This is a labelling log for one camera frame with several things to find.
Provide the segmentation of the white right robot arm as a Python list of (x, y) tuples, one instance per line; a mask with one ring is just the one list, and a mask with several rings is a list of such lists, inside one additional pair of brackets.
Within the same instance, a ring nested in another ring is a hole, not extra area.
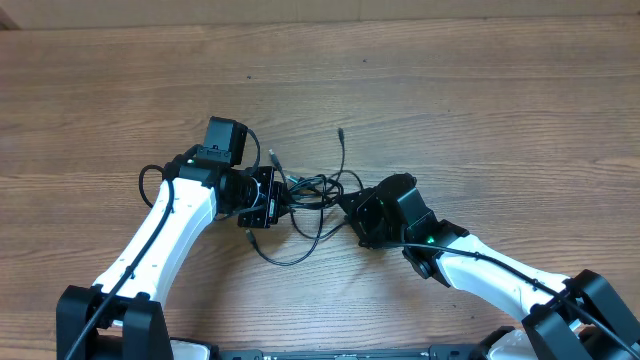
[(438, 219), (410, 174), (339, 200), (368, 249), (399, 248), (414, 271), (471, 293), (521, 326), (501, 328), (474, 351), (478, 359), (636, 359), (639, 321), (611, 284), (585, 269), (574, 277), (510, 258), (467, 229)]

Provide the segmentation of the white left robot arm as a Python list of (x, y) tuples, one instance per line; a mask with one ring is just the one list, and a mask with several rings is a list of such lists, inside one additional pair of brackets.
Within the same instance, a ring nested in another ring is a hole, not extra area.
[(214, 221), (267, 228), (279, 217), (272, 167), (239, 167), (256, 135), (213, 117), (203, 143), (160, 168), (150, 212), (114, 263), (89, 287), (68, 287), (56, 308), (59, 359), (216, 359), (216, 346), (170, 336), (164, 304), (199, 235)]

